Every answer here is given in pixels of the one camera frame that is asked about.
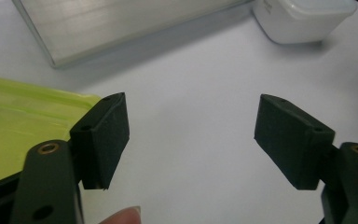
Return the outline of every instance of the yellow plastic sheet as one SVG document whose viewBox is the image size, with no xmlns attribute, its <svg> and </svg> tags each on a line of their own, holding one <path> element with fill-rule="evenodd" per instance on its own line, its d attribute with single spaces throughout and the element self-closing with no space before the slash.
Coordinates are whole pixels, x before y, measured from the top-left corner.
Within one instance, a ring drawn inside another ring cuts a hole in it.
<svg viewBox="0 0 358 224">
<path fill-rule="evenodd" d="M 0 78 L 0 179 L 20 171 L 34 145 L 68 140 L 72 126 L 99 100 Z"/>
</svg>

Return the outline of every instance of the white plastic box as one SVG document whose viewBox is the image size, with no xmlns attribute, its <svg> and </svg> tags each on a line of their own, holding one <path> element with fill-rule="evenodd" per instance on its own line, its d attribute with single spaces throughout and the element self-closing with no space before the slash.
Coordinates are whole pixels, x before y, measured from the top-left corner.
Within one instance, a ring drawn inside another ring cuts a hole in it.
<svg viewBox="0 0 358 224">
<path fill-rule="evenodd" d="M 321 41 L 354 13 L 354 0 L 256 0 L 254 14 L 280 44 Z"/>
</svg>

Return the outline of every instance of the table surface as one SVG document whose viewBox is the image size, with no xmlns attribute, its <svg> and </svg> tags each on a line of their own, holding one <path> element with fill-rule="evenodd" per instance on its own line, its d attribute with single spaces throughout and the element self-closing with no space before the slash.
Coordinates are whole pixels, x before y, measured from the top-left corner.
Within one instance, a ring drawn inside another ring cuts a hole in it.
<svg viewBox="0 0 358 224">
<path fill-rule="evenodd" d="M 86 223 L 141 205 L 144 223 L 318 223 L 320 193 L 297 191 L 254 140 L 261 93 L 286 98 L 358 142 L 358 9 L 322 43 L 271 42 L 252 4 L 53 69 L 0 0 L 0 77 L 100 96 L 127 94 L 131 140 L 109 190 L 82 191 Z"/>
</svg>

